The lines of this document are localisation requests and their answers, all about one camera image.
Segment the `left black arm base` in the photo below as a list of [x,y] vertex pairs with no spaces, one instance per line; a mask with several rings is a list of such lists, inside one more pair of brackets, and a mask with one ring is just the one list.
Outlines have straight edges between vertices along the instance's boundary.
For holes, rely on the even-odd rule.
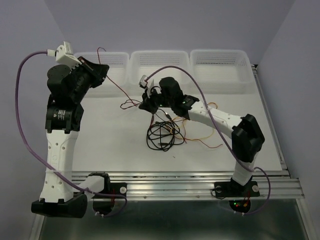
[[110,202],[92,204],[95,216],[102,218],[116,216],[127,206],[127,183],[111,183],[108,173],[92,172],[79,186],[85,190],[87,201],[94,198],[110,199]]

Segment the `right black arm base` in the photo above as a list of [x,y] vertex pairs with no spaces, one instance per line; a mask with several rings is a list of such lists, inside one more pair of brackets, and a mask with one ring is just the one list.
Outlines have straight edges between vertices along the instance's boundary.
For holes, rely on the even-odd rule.
[[260,190],[258,183],[252,178],[245,185],[240,185],[231,178],[230,181],[214,183],[210,194],[218,200],[230,199],[230,208],[236,213],[246,215],[251,209],[251,198],[259,197]]

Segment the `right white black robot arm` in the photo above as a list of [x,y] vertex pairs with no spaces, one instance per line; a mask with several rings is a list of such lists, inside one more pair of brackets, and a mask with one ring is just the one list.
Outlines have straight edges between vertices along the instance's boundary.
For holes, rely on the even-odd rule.
[[248,190],[256,156],[265,142],[262,130],[253,115],[232,115],[212,108],[204,100],[183,94],[179,83],[173,77],[160,80],[160,91],[156,90],[154,81],[148,80],[146,76],[143,76],[138,84],[144,89],[140,109],[154,114],[159,108],[170,108],[178,117],[212,127],[222,138],[230,138],[229,149],[236,164],[226,189],[235,195],[242,195]]

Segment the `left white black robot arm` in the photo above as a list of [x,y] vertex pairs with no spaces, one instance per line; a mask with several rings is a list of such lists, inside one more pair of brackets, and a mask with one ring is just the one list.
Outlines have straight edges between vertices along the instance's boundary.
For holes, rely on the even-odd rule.
[[79,189],[72,186],[74,149],[84,114],[81,101],[90,88],[102,85],[110,69],[84,57],[78,61],[75,67],[59,64],[47,72],[48,166],[39,200],[31,204],[32,213],[46,217],[82,218],[96,193],[100,197],[111,193],[110,177],[105,172],[89,174]]

